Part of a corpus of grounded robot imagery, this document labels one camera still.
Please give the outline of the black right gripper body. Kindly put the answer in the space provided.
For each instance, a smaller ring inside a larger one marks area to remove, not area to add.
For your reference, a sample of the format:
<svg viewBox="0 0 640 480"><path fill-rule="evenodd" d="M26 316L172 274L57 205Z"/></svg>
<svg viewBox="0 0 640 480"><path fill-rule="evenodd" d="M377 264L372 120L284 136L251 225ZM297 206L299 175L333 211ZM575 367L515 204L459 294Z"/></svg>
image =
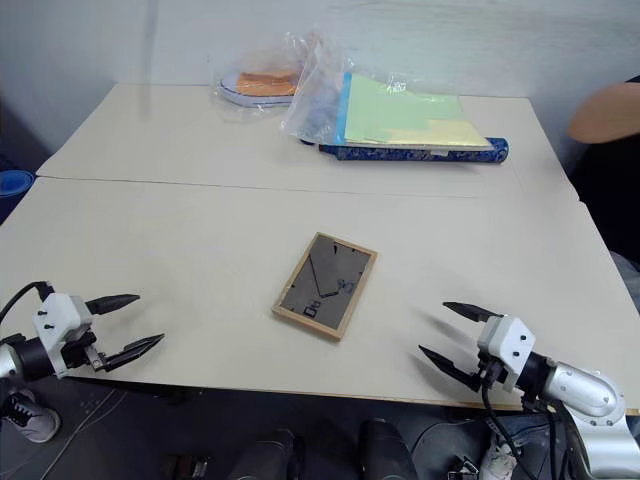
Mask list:
<svg viewBox="0 0 640 480"><path fill-rule="evenodd" d="M478 352L478 371L471 375L470 389L478 392L483 386L491 389L495 383L503 384L506 380L504 362L484 351Z"/></svg>

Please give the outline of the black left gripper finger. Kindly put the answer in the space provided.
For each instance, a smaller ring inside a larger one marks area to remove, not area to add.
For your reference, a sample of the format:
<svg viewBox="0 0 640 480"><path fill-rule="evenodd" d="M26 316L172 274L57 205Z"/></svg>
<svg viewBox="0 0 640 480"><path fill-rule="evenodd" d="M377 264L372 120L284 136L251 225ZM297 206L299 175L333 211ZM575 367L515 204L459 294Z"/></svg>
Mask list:
<svg viewBox="0 0 640 480"><path fill-rule="evenodd" d="M139 295L119 294L93 299L86 302L85 305L92 315L105 315L122 309L139 299Z"/></svg>
<svg viewBox="0 0 640 480"><path fill-rule="evenodd" d="M164 337L164 334L157 334L126 345L118 354L103 357L102 369L110 372L137 360L156 346Z"/></svg>

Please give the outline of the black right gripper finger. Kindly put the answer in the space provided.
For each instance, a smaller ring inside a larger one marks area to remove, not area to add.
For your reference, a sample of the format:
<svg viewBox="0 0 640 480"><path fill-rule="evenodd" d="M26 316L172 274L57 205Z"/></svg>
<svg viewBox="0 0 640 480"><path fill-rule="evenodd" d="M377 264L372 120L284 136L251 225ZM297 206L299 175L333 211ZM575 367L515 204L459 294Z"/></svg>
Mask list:
<svg viewBox="0 0 640 480"><path fill-rule="evenodd" d="M492 317L503 317L503 314L494 313L477 305L468 303L445 301L442 305L458 315L476 323L487 323Z"/></svg>
<svg viewBox="0 0 640 480"><path fill-rule="evenodd" d="M418 348L442 373L450 376L474 392L478 392L480 390L480 375L478 373L465 373L458 369L454 365L453 361L438 354L437 352L422 345L419 345Z"/></svg>

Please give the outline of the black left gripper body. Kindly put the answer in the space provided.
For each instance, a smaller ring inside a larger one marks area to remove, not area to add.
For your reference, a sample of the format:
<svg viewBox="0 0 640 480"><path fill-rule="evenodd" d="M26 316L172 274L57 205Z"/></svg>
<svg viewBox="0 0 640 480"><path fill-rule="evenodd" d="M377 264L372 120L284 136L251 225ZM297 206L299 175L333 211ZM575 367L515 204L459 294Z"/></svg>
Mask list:
<svg viewBox="0 0 640 480"><path fill-rule="evenodd" d="M95 371L105 370L107 357L96 349L96 341L94 332L87 330L79 339L67 342L61 349L65 366L68 369L76 369L88 365Z"/></svg>

